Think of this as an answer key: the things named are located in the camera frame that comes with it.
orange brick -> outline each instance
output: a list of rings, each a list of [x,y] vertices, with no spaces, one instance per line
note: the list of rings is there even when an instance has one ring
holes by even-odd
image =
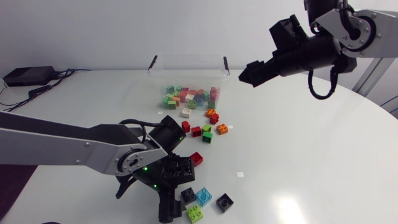
[[[180,106],[181,100],[179,97],[173,97],[172,100],[176,101],[177,106]]]
[[[216,110],[213,110],[213,109],[208,109],[207,110],[207,112],[206,112],[206,117],[211,117],[213,114],[215,114],[216,113]]]
[[[221,124],[221,125],[217,126],[217,131],[219,134],[228,133],[228,127],[225,124]]]

black power adapter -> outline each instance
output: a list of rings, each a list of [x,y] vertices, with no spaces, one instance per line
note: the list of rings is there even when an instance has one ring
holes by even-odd
[[[52,66],[16,68],[3,80],[8,86],[46,85],[51,79]]]

white wall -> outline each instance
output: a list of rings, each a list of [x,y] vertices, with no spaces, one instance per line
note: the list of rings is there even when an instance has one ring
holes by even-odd
[[[393,0],[349,3],[356,9],[398,11]],[[1,0],[0,77],[16,67],[41,65],[145,69],[159,52],[222,54],[230,68],[244,68],[271,58],[275,46],[269,28],[291,14],[310,35],[302,0]],[[341,75],[339,84],[352,88],[370,61],[358,60],[357,69]],[[398,66],[391,70],[397,73]],[[317,70],[315,76],[328,79],[329,71]],[[398,76],[386,82],[398,83]],[[372,92],[374,99],[398,94],[394,86],[388,88],[388,93],[385,88]]]

blue brick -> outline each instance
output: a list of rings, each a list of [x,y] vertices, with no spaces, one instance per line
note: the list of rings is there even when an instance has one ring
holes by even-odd
[[[209,202],[210,200],[211,200],[211,194],[209,191],[206,190],[205,187],[199,190],[199,192],[197,193],[197,201],[200,206],[206,205],[206,203]]]

silver arm segment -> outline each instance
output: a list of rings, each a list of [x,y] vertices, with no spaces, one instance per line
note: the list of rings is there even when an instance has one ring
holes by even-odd
[[[118,146],[0,128],[0,164],[84,165],[103,174],[125,176],[167,155],[148,134],[147,139],[150,139],[147,145]]]
[[[349,19],[361,33],[355,40],[350,38],[340,22],[338,9],[329,11],[316,21],[345,46],[342,52],[349,57],[398,57],[398,12],[362,10]]]

